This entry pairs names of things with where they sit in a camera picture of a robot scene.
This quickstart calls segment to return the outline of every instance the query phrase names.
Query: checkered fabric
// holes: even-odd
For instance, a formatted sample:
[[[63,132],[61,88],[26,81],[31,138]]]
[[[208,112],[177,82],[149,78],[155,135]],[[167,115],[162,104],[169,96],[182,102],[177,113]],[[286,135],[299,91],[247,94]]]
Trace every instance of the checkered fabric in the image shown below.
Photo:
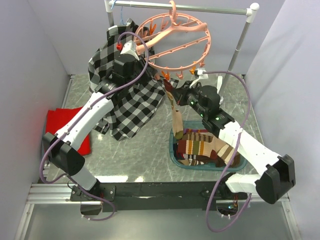
[[[109,28],[106,33],[107,42],[97,50],[88,63],[91,93],[105,77],[107,69],[113,66],[113,60],[120,54],[116,48],[119,35],[124,32],[135,32],[137,28],[138,25],[131,19],[124,26]],[[132,39],[131,35],[127,35],[120,42],[125,44]],[[150,49],[149,54],[155,54],[154,50]],[[174,88],[178,82],[175,79],[170,81]],[[134,137],[155,114],[164,95],[164,86],[161,81],[153,79],[148,83],[134,84],[128,90],[128,95],[97,123],[95,130],[105,134],[109,128],[110,134],[118,141]]]

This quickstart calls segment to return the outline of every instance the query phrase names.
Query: blue plastic basket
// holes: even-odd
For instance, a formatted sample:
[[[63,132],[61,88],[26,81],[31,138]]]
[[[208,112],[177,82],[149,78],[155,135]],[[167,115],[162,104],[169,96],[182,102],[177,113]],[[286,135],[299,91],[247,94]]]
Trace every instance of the blue plastic basket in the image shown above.
[[[205,129],[201,121],[183,121],[183,127],[185,129]],[[186,166],[178,162],[174,155],[174,144],[177,143],[177,140],[174,138],[173,130],[171,129],[170,137],[169,137],[169,152],[171,160],[180,168],[184,169],[195,169],[195,170],[209,170],[209,171],[222,171],[225,167],[216,167],[214,162],[209,162],[204,165],[197,166]],[[240,163],[237,167],[229,167],[227,171],[236,172],[243,169],[247,164],[247,160],[241,156]]]

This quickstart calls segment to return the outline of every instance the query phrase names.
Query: pile of socks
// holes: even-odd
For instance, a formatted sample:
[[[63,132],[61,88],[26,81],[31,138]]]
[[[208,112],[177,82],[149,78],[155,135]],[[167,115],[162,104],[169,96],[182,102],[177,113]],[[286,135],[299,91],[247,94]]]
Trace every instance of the pile of socks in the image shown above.
[[[203,129],[184,129],[182,137],[173,145],[175,158],[186,166],[214,163],[217,168],[221,168],[230,161],[234,151],[232,146]],[[237,153],[231,168],[239,164],[240,154]]]

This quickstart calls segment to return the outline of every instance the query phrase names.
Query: gray floor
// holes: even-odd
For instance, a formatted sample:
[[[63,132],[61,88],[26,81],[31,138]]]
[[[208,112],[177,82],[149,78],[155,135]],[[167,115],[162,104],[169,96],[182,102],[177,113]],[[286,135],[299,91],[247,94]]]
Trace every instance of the gray floor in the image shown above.
[[[211,74],[208,81],[202,85],[217,85],[217,75]],[[70,91],[66,98],[65,108],[78,108],[88,99],[88,75],[76,75],[72,80]],[[238,122],[243,121],[247,111],[248,98],[244,87],[235,78],[231,77],[224,95],[222,108],[233,116]],[[178,107],[184,120],[198,120],[201,117],[189,106]],[[107,132],[102,135],[91,131],[92,153],[85,156],[85,164],[89,171],[101,182],[188,182],[188,181],[215,181],[220,171],[190,170],[175,165],[169,154],[169,135],[172,128],[171,106],[164,96],[161,105],[154,117],[147,122],[132,139],[116,141]],[[256,118],[251,113],[244,129],[262,141]],[[48,180],[53,180],[61,173],[51,165]],[[250,163],[240,170],[240,174],[256,174]],[[61,179],[57,183],[66,183]]]
[[[229,223],[216,211],[210,223],[221,228]],[[290,240],[292,239],[280,202],[251,203],[238,221],[222,233],[213,233],[205,223],[205,211],[120,211],[102,222],[80,216],[79,205],[36,205],[26,240]]]

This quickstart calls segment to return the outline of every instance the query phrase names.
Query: cable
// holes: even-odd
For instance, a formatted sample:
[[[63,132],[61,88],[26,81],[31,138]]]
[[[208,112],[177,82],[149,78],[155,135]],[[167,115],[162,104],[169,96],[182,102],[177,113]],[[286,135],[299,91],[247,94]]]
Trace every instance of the cable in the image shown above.
[[[116,207],[115,207],[115,205],[114,205],[112,202],[110,202],[110,201],[108,201],[108,200],[106,200],[106,199],[104,199],[104,198],[101,198],[101,197],[98,197],[98,196],[95,196],[95,195],[90,194],[90,193],[87,192],[85,189],[83,189],[75,180],[73,180],[73,178],[72,178],[71,176],[67,175],[66,173],[63,173],[63,174],[59,175],[56,179],[54,179],[54,180],[52,180],[52,181],[47,181],[47,180],[45,179],[45,176],[44,176],[44,173],[43,173],[43,169],[44,169],[44,166],[45,166],[46,159],[47,159],[49,153],[51,152],[51,150],[67,135],[67,133],[69,133],[69,132],[75,127],[75,125],[89,112],[90,109],[92,109],[92,107],[93,107],[94,105],[96,105],[96,104],[97,104],[99,101],[101,101],[102,99],[104,99],[104,98],[106,98],[106,97],[114,94],[115,92],[117,92],[117,91],[119,91],[119,90],[121,90],[121,89],[124,89],[124,88],[126,88],[126,87],[128,87],[128,86],[130,86],[130,85],[132,85],[132,84],[134,84],[134,83],[135,83],[136,81],[138,81],[138,80],[142,77],[142,75],[146,72],[147,67],[148,67],[148,62],[149,62],[149,51],[148,51],[148,47],[147,47],[146,43],[142,40],[142,38],[141,38],[139,35],[135,34],[134,32],[130,32],[130,31],[126,31],[126,32],[123,32],[122,34],[120,34],[117,43],[119,44],[121,38],[122,38],[124,35],[127,35],[127,34],[130,34],[130,35],[133,35],[134,37],[137,37],[137,38],[141,41],[141,43],[143,44],[144,49],[146,49],[146,54],[145,54],[145,55],[146,55],[146,60],[145,60],[145,65],[144,65],[142,71],[141,71],[140,74],[139,74],[135,79],[133,79],[132,81],[126,83],[125,85],[122,85],[122,86],[120,86],[120,87],[117,87],[116,89],[113,89],[113,90],[109,91],[108,93],[102,95],[101,97],[97,98],[94,102],[92,102],[91,105],[90,105],[87,109],[85,109],[85,110],[83,111],[83,113],[73,122],[73,124],[67,129],[67,131],[66,131],[65,133],[63,133],[56,141],[54,141],[54,142],[52,143],[52,145],[47,149],[47,151],[44,153],[44,155],[43,155],[43,157],[42,157],[42,159],[41,159],[40,167],[39,167],[40,179],[41,179],[41,181],[42,181],[44,184],[53,184],[53,183],[55,183],[57,180],[59,180],[60,178],[62,178],[62,177],[64,177],[64,176],[67,176],[67,178],[69,178],[70,181],[72,181],[74,184],[76,184],[77,187],[78,187],[85,195],[87,195],[88,197],[97,199],[97,200],[99,200],[99,201],[105,202],[105,203],[109,204],[109,205],[112,207],[112,213],[111,213],[109,216],[104,217],[104,218],[95,219],[95,218],[90,218],[90,217],[88,217],[88,216],[84,216],[86,219],[91,220],[91,221],[103,221],[103,220],[107,220],[107,219],[111,218],[111,217],[115,214],[115,212],[116,212]]]
[[[114,1],[113,1],[112,6],[111,6],[111,10],[114,8],[114,5],[115,5],[116,1],[117,1],[117,0],[114,0]],[[123,19],[123,16],[122,16],[122,10],[123,10],[123,8],[124,8],[124,7],[122,6],[122,7],[121,7],[121,12],[120,12],[120,17],[121,17],[121,22],[120,22],[120,24],[125,25],[124,19]]]
[[[245,117],[244,117],[244,120],[243,122],[240,124],[240,128],[243,128],[247,119],[248,119],[248,116],[249,116],[249,113],[250,113],[250,107],[251,107],[251,101],[250,101],[250,94],[249,94],[249,90],[245,84],[245,82],[236,74],[232,73],[232,72],[229,72],[229,71],[204,71],[203,74],[230,74],[234,77],[236,77],[243,85],[245,91],[246,91],[246,95],[248,97],[248,109],[246,111],[246,114],[245,114]],[[207,227],[210,229],[210,231],[214,232],[214,233],[220,233],[220,232],[223,232],[224,230],[230,228],[234,223],[235,221],[238,219],[238,217],[241,215],[241,213],[247,208],[249,202],[250,202],[250,199],[251,199],[251,193],[248,195],[248,198],[246,199],[243,207],[239,210],[238,213],[236,213],[233,218],[233,220],[225,227],[221,228],[221,229],[214,229],[211,227],[210,223],[209,223],[209,210],[210,210],[210,206],[211,206],[211,203],[212,203],[212,200],[214,198],[214,195],[217,191],[217,188],[220,184],[220,181],[221,179],[223,178],[223,176],[225,175],[226,171],[228,170],[228,168],[230,167],[230,165],[232,164],[232,162],[234,161],[234,158],[238,152],[238,148],[239,148],[239,145],[240,145],[240,138],[241,138],[241,132],[238,134],[238,138],[237,138],[237,141],[236,141],[236,145],[235,145],[235,148],[234,148],[234,152],[231,156],[231,159],[230,161],[227,163],[227,165],[225,166],[225,168],[223,169],[222,173],[221,173],[221,176],[220,178],[216,181],[214,187],[213,187],[213,190],[212,190],[212,193],[210,195],[210,198],[209,198],[209,201],[208,201],[208,204],[206,206],[206,210],[205,210],[205,222],[206,222],[206,225]]]

